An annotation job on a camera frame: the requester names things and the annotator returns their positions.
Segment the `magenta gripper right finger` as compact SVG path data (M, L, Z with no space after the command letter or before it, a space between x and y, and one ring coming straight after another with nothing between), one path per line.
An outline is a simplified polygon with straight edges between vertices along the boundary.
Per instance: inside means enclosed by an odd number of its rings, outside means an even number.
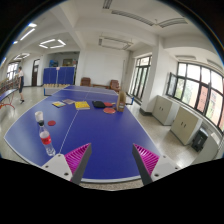
M167 155L157 155L137 144L133 145L132 154L143 185L148 185L180 170L180 167Z

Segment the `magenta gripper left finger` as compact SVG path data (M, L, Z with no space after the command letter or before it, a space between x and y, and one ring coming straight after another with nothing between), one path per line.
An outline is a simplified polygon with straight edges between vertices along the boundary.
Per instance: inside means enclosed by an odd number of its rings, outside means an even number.
M79 185L91 156L91 144L80 146L67 154L57 154L42 169Z

